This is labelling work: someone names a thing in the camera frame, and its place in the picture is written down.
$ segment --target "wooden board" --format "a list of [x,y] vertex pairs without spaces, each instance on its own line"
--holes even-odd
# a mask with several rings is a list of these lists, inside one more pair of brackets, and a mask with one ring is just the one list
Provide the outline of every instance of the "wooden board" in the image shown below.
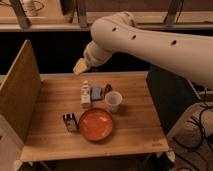
[[[104,87],[110,83],[123,95],[118,114],[113,115],[114,130],[100,143],[92,143],[79,133],[69,133],[62,115],[75,113],[77,120],[85,111],[80,104],[84,80]],[[105,109],[103,101],[93,107]],[[145,76],[140,73],[86,74],[45,79],[32,117],[21,160],[45,161],[85,157],[162,152],[168,144],[160,126]]]
[[33,49],[27,40],[0,86],[0,125],[19,148],[25,141],[40,85]]

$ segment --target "cable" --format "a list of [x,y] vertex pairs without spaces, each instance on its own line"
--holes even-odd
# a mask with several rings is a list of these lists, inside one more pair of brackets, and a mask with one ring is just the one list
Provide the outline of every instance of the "cable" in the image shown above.
[[11,7],[11,4],[4,2],[3,0],[0,0],[0,5],[1,6],[7,6],[7,7]]
[[180,15],[181,15],[181,13],[182,13],[182,11],[183,11],[183,4],[184,4],[184,0],[181,0],[180,11],[179,11],[179,14],[178,14],[178,16],[177,16],[177,19],[176,19],[175,23],[178,23],[178,20],[179,20],[179,18],[180,18]]
[[[196,120],[194,120],[194,118],[191,118],[193,121],[187,121],[187,122],[189,122],[189,123],[192,123],[192,124],[194,124],[194,125],[196,125],[196,126],[198,126],[199,125],[199,122],[198,121],[196,121]],[[183,148],[185,148],[185,149],[187,149],[187,150],[189,150],[189,151],[193,151],[193,150],[197,150],[202,144],[203,144],[203,141],[204,141],[204,135],[203,135],[203,131],[202,131],[202,127],[199,125],[198,126],[198,128],[199,128],[199,131],[200,131],[200,141],[198,142],[198,144],[197,145],[195,145],[195,146],[187,146],[187,145],[184,145],[183,143],[181,143],[180,141],[178,141],[177,140],[177,138],[173,138],[173,140],[174,140],[174,142],[176,143],[176,144],[178,144],[179,146],[181,146],[181,147],[183,147]]]
[[181,155],[175,153],[175,155],[180,158],[181,160],[183,160],[185,163],[189,164],[191,167],[193,167],[196,171],[200,171],[193,163],[191,163],[190,161],[186,160],[184,157],[182,157]]
[[41,7],[36,9],[36,11],[40,11],[40,10],[42,10],[44,8],[44,4],[42,2],[40,2],[40,1],[34,1],[34,2],[36,2],[36,3],[41,5]]
[[[44,4],[42,2],[40,2],[40,1],[34,1],[34,2],[38,3],[40,5],[40,7],[36,9],[36,11],[40,11],[40,10],[42,10],[45,7]],[[0,0],[0,5],[7,6],[7,7],[12,7],[11,4],[9,4],[7,2],[4,2],[3,0]]]
[[205,157],[203,157],[199,152],[197,151],[191,151],[192,153],[197,154],[205,163],[206,163],[206,171],[209,170],[209,163],[208,161],[205,159]]

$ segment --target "plywood divider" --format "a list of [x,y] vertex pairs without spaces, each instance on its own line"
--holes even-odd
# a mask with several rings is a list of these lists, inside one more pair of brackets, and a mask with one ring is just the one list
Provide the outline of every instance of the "plywood divider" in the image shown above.
[[22,148],[41,80],[29,40],[26,40],[0,86],[0,126]]

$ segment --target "black object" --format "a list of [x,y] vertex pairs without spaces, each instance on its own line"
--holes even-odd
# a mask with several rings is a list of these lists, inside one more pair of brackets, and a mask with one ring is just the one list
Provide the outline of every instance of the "black object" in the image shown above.
[[150,66],[147,84],[165,134],[199,101],[186,79],[154,65]]

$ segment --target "white container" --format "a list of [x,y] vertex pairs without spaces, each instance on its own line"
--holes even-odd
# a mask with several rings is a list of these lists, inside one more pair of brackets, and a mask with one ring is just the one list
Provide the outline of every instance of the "white container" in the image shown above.
[[37,16],[36,7],[33,0],[23,0],[24,10],[26,11],[26,15],[28,17]]
[[122,95],[117,91],[110,91],[105,95],[105,103],[107,109],[111,113],[116,113],[118,111],[122,100],[123,100]]
[[88,108],[91,106],[90,85],[88,81],[84,81],[81,87],[81,105],[83,108]]

